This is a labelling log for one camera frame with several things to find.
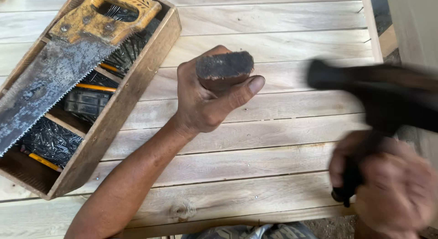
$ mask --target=dirt ground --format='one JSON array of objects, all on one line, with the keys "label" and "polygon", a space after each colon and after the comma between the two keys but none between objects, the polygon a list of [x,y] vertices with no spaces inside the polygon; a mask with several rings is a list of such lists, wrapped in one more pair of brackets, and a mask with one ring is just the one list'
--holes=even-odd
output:
[{"label": "dirt ground", "polygon": [[354,239],[357,216],[303,221],[319,239]]}]

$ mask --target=forearm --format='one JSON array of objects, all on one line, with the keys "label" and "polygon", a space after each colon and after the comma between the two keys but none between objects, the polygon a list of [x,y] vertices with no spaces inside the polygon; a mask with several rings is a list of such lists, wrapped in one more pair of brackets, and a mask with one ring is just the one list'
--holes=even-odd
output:
[{"label": "forearm", "polygon": [[415,231],[395,231],[391,233],[377,232],[359,219],[357,221],[354,239],[418,239]]},{"label": "forearm", "polygon": [[105,178],[79,210],[66,238],[106,238],[123,230],[164,168],[195,135],[170,119]]}]

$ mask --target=saw blade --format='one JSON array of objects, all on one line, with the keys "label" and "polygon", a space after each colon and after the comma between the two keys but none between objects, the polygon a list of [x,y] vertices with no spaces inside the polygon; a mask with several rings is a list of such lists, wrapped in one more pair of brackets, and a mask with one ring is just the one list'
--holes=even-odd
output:
[{"label": "saw blade", "polygon": [[116,48],[93,36],[50,41],[0,99],[0,157]]}]

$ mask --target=hand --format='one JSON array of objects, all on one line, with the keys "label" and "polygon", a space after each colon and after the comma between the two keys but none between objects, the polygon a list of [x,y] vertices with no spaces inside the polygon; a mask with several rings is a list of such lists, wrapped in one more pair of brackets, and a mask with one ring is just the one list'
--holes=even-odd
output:
[{"label": "hand", "polygon": [[[229,52],[224,46],[216,46],[202,56]],[[177,71],[178,110],[175,118],[190,134],[215,130],[233,109],[246,104],[265,84],[262,76],[251,76],[218,97],[200,84],[195,72],[196,59],[180,64]]]},{"label": "hand", "polygon": [[[342,187],[345,159],[368,134],[355,131],[337,145],[329,166],[334,187]],[[428,226],[435,214],[435,169],[407,143],[392,138],[359,168],[365,182],[356,190],[361,223],[390,238],[416,238],[415,232]]]}]

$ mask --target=hand saw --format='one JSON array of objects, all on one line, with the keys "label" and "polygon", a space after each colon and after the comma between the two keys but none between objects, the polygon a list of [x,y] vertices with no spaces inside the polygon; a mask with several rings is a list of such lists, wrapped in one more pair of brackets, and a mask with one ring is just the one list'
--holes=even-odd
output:
[{"label": "hand saw", "polygon": [[[133,22],[97,12],[111,3],[138,12]],[[0,99],[0,157],[64,94],[161,10],[153,0],[85,0],[49,31],[52,40]]]}]

